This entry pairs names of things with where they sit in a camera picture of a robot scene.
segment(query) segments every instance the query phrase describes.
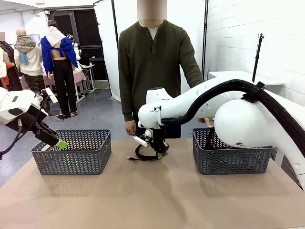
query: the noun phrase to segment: cardboard table surface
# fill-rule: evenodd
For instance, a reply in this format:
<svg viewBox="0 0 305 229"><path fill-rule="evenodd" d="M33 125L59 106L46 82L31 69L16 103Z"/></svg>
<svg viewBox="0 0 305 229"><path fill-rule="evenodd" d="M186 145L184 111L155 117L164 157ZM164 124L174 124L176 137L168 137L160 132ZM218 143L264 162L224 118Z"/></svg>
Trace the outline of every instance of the cardboard table surface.
<svg viewBox="0 0 305 229"><path fill-rule="evenodd" d="M41 176L32 159L0 189L1 229L282 229L305 226L304 192L270 160L259 175L201 175L191 139L132 162L112 141L100 176Z"/></svg>

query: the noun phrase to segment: white scarf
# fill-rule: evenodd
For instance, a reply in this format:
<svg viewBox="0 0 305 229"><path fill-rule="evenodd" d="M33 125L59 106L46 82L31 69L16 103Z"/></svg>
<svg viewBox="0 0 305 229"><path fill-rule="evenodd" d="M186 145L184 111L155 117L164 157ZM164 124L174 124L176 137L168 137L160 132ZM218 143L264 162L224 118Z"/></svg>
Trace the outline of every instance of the white scarf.
<svg viewBox="0 0 305 229"><path fill-rule="evenodd" d="M48 33L46 35L47 40L50 42L51 46L56 45L66 36L62 34L56 27L50 26Z"/></svg>
<svg viewBox="0 0 305 229"><path fill-rule="evenodd" d="M4 58L4 50L0 48L0 78L4 78L7 75L6 64L3 61L3 58Z"/></svg>

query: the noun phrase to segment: orange garment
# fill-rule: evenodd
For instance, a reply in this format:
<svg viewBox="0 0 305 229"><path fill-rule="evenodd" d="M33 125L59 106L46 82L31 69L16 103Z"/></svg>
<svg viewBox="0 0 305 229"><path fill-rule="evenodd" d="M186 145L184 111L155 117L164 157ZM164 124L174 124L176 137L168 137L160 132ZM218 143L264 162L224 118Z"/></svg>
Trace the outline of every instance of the orange garment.
<svg viewBox="0 0 305 229"><path fill-rule="evenodd" d="M9 63L5 63L5 64L6 64L6 69L10 69L13 66L13 64L10 63L10 62ZM10 84L9 77L6 76L4 78L1 78L1 82L5 86L9 85Z"/></svg>

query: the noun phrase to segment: blue jacket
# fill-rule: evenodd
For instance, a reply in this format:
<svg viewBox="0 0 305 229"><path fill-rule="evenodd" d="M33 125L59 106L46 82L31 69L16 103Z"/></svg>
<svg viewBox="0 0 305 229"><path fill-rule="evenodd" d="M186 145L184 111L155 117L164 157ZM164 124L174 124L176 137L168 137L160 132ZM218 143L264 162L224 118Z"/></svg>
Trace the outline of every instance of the blue jacket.
<svg viewBox="0 0 305 229"><path fill-rule="evenodd" d="M78 68L76 54L72 45L72 42L69 38L65 37L61 40L61 47L54 48L49 43L46 37L41 40L41 49L42 49L42 58L43 58L43 66L46 70L46 74L49 72L52 74L54 69L54 62L51 50L58 50L60 57L64 57L64 55L71 61L71 63Z"/></svg>

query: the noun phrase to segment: herringbone basket pattern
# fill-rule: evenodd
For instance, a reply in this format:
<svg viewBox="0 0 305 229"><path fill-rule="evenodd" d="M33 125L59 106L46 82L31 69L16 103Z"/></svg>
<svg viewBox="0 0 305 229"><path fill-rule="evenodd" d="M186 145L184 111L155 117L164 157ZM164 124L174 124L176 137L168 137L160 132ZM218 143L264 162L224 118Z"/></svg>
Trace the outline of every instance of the herringbone basket pattern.
<svg viewBox="0 0 305 229"><path fill-rule="evenodd" d="M265 173L272 146L249 149L218 149L228 146L216 133L213 134L215 150L204 150L209 136L209 129L193 130L193 154L202 174L254 174Z"/></svg>
<svg viewBox="0 0 305 229"><path fill-rule="evenodd" d="M31 152L42 175L99 175L111 155L110 130L57 130L64 150L40 142Z"/></svg>

